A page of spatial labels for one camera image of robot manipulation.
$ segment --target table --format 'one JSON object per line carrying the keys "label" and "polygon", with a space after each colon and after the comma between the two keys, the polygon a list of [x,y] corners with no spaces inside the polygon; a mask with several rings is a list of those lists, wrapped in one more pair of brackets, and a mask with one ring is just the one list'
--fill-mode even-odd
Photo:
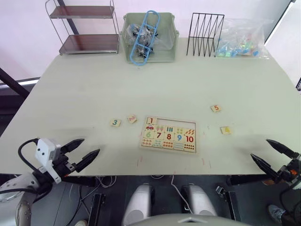
{"label": "table", "polygon": [[[142,67],[119,54],[57,56],[0,138],[1,173],[31,171],[17,149],[35,137],[60,144],[83,137],[69,153],[79,162],[101,148],[95,161],[73,175],[261,174],[254,153],[275,170],[289,158],[265,139],[300,151],[301,98],[274,59],[186,56],[187,39],[179,39],[174,63]],[[213,113],[212,105],[222,111]],[[127,122],[135,114],[138,121]],[[138,148],[147,115],[196,121],[197,154]],[[119,128],[112,118],[122,119]],[[230,126],[232,135],[223,135]],[[34,145],[24,147],[35,166]]]}

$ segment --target metal shelf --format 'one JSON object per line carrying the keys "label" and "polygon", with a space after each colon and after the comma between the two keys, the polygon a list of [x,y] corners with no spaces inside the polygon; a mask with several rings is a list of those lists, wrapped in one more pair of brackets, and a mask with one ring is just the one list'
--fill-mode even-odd
{"label": "metal shelf", "polygon": [[60,54],[118,53],[118,34],[73,34],[69,35],[60,49]]}
{"label": "metal shelf", "polygon": [[57,6],[51,19],[93,18],[113,19],[113,6]]}

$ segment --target shelf rack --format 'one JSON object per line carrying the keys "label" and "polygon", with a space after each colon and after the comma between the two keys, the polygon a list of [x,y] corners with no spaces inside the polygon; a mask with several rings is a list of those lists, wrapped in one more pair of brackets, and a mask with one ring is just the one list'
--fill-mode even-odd
{"label": "shelf rack", "polygon": [[[115,12],[114,0],[110,0],[109,6],[59,6],[56,1],[54,11],[50,14],[47,4],[52,0],[45,2],[45,9],[49,19],[55,29],[55,32],[62,43],[60,54],[78,54],[78,53],[118,53],[119,49],[119,27]],[[64,19],[89,18],[89,19],[112,19],[115,34],[70,34]],[[65,42],[62,41],[52,19],[61,19],[68,33]]]}

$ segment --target printed number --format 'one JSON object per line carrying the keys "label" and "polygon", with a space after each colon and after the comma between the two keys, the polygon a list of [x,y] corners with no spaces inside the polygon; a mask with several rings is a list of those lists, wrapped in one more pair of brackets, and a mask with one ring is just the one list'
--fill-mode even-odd
{"label": "printed number", "polygon": [[187,142],[193,142],[193,137],[186,136],[186,141]]}

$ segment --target number puzzle board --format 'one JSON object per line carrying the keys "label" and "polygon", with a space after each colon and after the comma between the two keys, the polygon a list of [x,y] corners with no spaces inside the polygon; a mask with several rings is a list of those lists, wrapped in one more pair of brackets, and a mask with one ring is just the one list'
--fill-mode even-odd
{"label": "number puzzle board", "polygon": [[193,121],[148,116],[139,146],[152,150],[196,153],[197,126]]}

